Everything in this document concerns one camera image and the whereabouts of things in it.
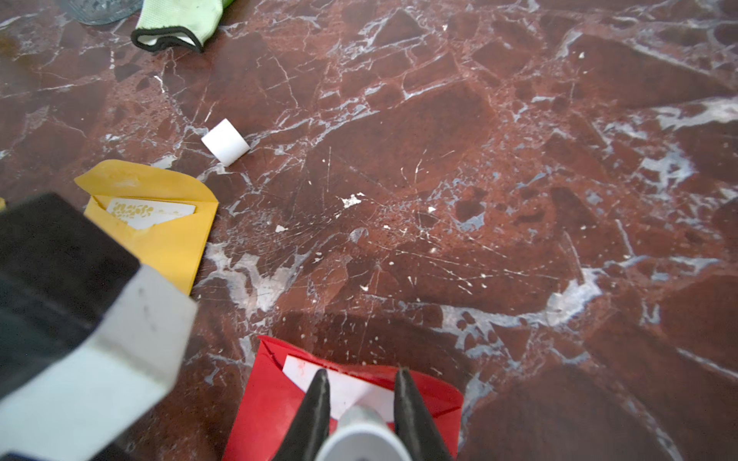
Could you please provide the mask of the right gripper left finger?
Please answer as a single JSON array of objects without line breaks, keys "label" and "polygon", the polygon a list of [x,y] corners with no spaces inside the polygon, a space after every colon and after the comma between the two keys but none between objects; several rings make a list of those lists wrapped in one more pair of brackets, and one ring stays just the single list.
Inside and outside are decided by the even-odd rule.
[{"label": "right gripper left finger", "polygon": [[314,375],[288,432],[273,457],[274,461],[316,459],[330,432],[330,399],[328,372],[320,369]]}]

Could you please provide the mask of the white glue stick cap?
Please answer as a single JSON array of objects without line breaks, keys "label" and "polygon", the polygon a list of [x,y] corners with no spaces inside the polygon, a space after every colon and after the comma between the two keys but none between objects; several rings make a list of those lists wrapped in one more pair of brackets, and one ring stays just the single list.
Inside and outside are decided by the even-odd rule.
[{"label": "white glue stick cap", "polygon": [[224,167],[230,167],[251,149],[245,138],[227,118],[209,130],[201,140]]}]

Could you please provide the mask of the red envelope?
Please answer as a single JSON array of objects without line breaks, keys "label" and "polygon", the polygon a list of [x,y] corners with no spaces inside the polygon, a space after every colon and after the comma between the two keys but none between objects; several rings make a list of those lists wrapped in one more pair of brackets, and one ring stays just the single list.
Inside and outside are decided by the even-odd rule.
[{"label": "red envelope", "polygon": [[331,380],[331,429],[351,405],[370,406],[393,425],[396,367],[340,365],[263,336],[223,458],[272,459],[320,368]]}]

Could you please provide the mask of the white green glue stick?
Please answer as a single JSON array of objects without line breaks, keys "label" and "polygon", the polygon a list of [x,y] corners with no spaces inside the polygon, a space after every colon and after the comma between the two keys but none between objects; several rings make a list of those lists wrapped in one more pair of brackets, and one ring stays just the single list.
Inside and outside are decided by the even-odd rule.
[{"label": "white green glue stick", "polygon": [[355,405],[338,420],[315,460],[411,461],[411,455],[377,411]]}]

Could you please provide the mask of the yellow envelope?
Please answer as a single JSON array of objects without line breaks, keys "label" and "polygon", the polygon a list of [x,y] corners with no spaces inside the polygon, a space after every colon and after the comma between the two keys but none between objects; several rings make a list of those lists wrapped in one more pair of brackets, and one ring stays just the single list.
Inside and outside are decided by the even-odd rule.
[{"label": "yellow envelope", "polygon": [[85,215],[184,294],[190,294],[218,201],[196,178],[128,161],[102,161],[77,177]]}]

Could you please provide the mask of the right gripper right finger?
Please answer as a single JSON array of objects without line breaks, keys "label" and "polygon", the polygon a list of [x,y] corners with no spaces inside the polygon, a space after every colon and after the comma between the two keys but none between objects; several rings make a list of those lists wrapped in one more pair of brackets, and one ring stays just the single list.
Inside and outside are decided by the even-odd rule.
[{"label": "right gripper right finger", "polygon": [[395,433],[411,460],[453,460],[409,369],[396,375],[393,405]]}]

